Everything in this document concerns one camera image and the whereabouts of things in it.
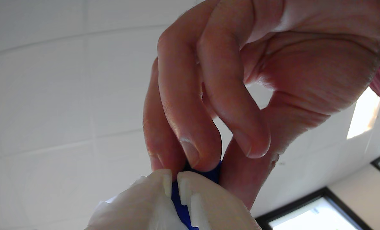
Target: ceiling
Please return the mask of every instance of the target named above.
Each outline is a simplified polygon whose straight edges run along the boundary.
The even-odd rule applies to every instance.
[[[0,230],[83,229],[98,201],[151,172],[141,124],[156,43],[194,3],[0,0]],[[271,92],[249,90],[265,107]],[[380,112],[371,131],[346,140],[353,110],[292,143],[254,216],[380,155]]]

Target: skin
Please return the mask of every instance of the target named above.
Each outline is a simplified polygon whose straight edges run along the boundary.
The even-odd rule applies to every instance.
[[[279,155],[352,105],[380,65],[380,0],[207,0],[164,31],[143,129],[152,169],[208,171],[251,208]],[[273,90],[258,108],[246,85]]]

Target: blue plastic piece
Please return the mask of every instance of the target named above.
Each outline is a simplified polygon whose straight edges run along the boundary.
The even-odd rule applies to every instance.
[[[186,166],[183,169],[183,172],[184,171],[196,172],[218,184],[219,177],[220,177],[220,170],[221,170],[221,162],[219,162],[218,166],[216,166],[216,168],[211,170],[210,172],[199,172],[197,170],[194,170],[191,168],[190,164],[188,164],[187,162]],[[180,218],[181,222],[183,222],[183,224],[187,226],[189,230],[198,230],[198,227],[191,226],[190,214],[187,209],[187,206],[181,205],[180,195],[178,193],[177,181],[173,182],[173,187],[171,189],[171,200],[174,203],[175,210],[177,211],[177,215]]]

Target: white plastic part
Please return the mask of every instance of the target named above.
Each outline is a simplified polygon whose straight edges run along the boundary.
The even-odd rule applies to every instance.
[[[240,199],[202,175],[179,173],[178,190],[199,230],[260,230]]]
[[[181,204],[199,230],[260,230],[241,200],[194,172],[178,174]],[[95,208],[85,230],[187,230],[171,201],[171,171],[159,169]]]
[[[187,230],[171,201],[171,171],[141,177],[116,197],[100,202],[86,230]]]

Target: wall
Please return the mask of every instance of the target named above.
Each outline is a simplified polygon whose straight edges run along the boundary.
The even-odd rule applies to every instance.
[[[372,229],[380,230],[380,172],[372,165],[329,186]]]

